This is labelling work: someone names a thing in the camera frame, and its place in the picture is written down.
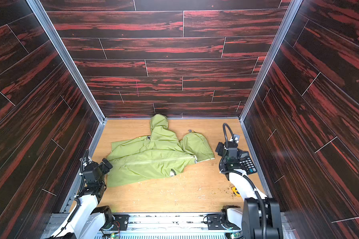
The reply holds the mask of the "green zip jacket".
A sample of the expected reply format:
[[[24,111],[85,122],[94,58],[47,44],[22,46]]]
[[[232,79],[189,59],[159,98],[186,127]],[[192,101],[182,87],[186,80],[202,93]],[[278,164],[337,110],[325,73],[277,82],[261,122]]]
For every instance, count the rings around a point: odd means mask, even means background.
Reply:
[[[111,144],[111,153],[107,156],[113,166],[107,174],[109,187],[173,177],[189,165],[215,158],[202,134],[190,131],[179,140],[169,130],[164,115],[151,118],[150,130],[150,135]]]

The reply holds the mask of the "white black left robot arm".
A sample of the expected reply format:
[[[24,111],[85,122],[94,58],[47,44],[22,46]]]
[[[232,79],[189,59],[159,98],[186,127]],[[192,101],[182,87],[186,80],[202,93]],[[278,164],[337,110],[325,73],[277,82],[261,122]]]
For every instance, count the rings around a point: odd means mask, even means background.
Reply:
[[[105,158],[101,163],[85,160],[80,175],[86,186],[75,197],[76,205],[73,211],[50,236],[51,239],[93,239],[99,231],[114,228],[110,207],[98,207],[107,188],[105,175],[111,169],[112,164]]]

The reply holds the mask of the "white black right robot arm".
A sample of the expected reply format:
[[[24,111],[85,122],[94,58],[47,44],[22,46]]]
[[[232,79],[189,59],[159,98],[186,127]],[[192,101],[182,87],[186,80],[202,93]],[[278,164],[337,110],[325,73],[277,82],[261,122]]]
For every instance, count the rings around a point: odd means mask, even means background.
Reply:
[[[283,227],[278,202],[262,193],[248,177],[257,173],[249,152],[238,149],[237,143],[220,142],[216,150],[221,156],[219,171],[225,175],[243,199],[243,208],[225,206],[221,225],[227,229],[238,228],[230,239],[282,239]]]

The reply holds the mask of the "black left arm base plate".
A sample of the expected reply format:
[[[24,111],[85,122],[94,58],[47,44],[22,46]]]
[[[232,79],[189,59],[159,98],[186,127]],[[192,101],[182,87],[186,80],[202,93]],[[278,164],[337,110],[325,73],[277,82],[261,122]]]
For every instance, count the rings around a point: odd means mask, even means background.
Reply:
[[[101,231],[127,231],[130,215],[128,214],[112,214],[111,218],[106,217],[106,221]]]

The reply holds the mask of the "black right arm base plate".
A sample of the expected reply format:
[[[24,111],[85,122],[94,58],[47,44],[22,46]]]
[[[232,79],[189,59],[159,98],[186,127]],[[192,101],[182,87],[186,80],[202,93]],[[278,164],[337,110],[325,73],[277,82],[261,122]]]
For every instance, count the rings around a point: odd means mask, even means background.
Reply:
[[[233,224],[230,223],[227,220],[227,217],[224,216],[222,213],[215,213],[215,214],[207,214],[204,219],[203,219],[203,223],[207,224],[207,227],[209,230],[233,230],[233,231],[238,231],[240,230],[240,228]]]

